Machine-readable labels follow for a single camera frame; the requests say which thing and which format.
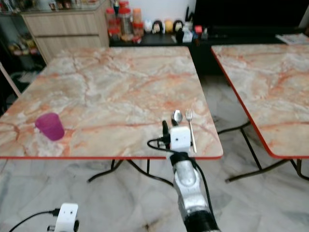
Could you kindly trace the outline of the marble top folding table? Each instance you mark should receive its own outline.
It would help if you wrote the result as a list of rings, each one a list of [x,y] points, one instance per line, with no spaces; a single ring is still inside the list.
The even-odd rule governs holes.
[[[290,163],[299,177],[309,165],[309,45],[214,45],[211,51],[249,124],[276,163],[229,177],[228,183]]]
[[[1,160],[123,161],[168,155],[149,148],[163,120],[175,110],[193,111],[197,160],[218,160],[224,151],[198,73],[182,46],[73,48],[62,51],[0,117]],[[65,135],[51,141],[35,127],[56,113]]]

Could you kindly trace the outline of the printed magazine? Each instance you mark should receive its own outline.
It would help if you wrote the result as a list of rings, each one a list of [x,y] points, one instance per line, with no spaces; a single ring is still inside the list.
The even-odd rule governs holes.
[[[275,37],[288,45],[309,45],[309,36],[304,33],[298,34],[280,34]]]

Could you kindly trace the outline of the dark cluttered storage shelf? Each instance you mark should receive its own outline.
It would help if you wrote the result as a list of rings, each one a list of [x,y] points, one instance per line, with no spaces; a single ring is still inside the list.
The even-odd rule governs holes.
[[[45,67],[42,54],[21,15],[36,4],[37,0],[0,0],[0,59],[21,89],[31,84]]]

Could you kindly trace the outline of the silver metal fork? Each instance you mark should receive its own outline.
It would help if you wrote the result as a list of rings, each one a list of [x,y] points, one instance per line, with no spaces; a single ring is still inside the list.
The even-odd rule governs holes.
[[[187,119],[188,127],[189,127],[189,130],[190,130],[192,149],[193,149],[194,153],[197,153],[195,136],[194,136],[194,128],[193,128],[193,124],[192,124],[192,119],[193,119],[192,109],[189,108],[185,111],[185,118]]]

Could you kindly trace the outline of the pale slanted wooden bar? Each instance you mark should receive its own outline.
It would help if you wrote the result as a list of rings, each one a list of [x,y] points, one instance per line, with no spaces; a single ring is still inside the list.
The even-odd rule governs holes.
[[[2,73],[2,76],[6,78],[7,83],[11,86],[13,89],[13,92],[15,93],[16,97],[19,98],[21,96],[21,91],[18,89],[18,87],[14,84],[14,81],[10,78],[10,75],[7,73],[6,69],[3,67],[3,65],[0,65],[0,71]]]

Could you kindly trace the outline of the clear jar with red lid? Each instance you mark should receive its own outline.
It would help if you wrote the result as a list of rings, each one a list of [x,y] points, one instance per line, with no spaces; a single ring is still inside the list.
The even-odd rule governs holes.
[[[121,25],[122,37],[128,37],[132,35],[132,11],[128,7],[120,7],[118,11],[119,24]]]

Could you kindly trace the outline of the purple plastic cup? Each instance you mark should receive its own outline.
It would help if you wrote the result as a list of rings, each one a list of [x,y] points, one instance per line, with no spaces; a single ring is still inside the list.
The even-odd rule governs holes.
[[[35,127],[51,141],[59,141],[65,135],[63,124],[56,113],[40,115],[35,121]]]

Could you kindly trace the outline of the light wooden cabinet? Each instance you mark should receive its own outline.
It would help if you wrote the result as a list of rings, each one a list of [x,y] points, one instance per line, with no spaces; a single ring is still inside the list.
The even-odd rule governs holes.
[[[110,46],[105,10],[110,0],[84,3],[66,10],[44,6],[22,12],[25,25],[33,36],[46,63],[69,48],[106,48]]]

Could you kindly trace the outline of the orange filled plastic jar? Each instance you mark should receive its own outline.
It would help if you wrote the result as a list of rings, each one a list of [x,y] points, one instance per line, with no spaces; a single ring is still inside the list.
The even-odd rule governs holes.
[[[144,23],[142,20],[141,9],[135,7],[132,9],[132,24],[133,24],[133,35],[135,37],[142,37],[144,34]]]

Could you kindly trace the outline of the black television screen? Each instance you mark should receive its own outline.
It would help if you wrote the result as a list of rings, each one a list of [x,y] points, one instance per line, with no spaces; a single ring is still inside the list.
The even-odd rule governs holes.
[[[297,27],[309,0],[196,0],[196,25],[223,27]]]

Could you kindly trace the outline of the silver metal spoon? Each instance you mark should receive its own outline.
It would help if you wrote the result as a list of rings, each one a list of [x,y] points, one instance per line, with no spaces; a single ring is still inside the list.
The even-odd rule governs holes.
[[[183,113],[180,110],[175,110],[171,116],[171,122],[177,122],[178,126],[183,121]]]

